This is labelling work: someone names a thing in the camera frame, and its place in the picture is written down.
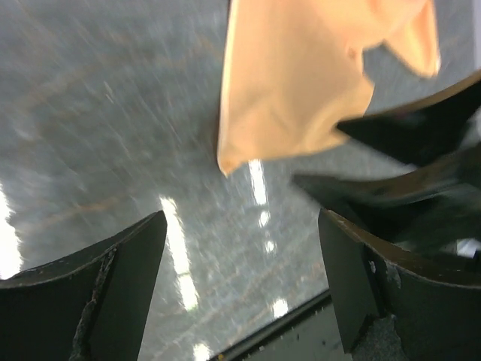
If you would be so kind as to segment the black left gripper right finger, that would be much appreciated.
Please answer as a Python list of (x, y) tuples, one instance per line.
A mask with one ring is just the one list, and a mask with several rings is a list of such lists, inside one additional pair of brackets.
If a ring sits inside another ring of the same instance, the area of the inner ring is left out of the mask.
[(480, 276), (405, 251), (322, 210), (319, 239), (343, 349), (392, 317), (409, 360), (480, 358)]

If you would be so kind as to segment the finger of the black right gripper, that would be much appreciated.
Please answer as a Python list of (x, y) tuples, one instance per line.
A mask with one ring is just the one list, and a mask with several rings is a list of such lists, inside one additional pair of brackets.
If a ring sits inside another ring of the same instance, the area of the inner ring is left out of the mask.
[(321, 208), (405, 250), (459, 256), (480, 251), (478, 146), (391, 178), (296, 174), (292, 182)]
[(336, 130), (403, 164), (428, 165), (461, 146), (480, 109), (480, 72), (423, 99), (341, 120)]

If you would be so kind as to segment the peach satin napkin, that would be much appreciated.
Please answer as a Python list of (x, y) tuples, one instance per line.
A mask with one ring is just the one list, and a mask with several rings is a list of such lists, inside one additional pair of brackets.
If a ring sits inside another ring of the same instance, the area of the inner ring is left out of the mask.
[(221, 172), (341, 144), (335, 125), (361, 116), (374, 92), (363, 52), (380, 45), (413, 73), (435, 76), (434, 3), (233, 1), (222, 73)]

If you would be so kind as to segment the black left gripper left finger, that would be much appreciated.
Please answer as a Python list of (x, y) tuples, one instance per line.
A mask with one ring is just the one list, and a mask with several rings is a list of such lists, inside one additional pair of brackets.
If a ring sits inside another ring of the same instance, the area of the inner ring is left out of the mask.
[(167, 221), (120, 233), (1, 282), (3, 360), (136, 360)]

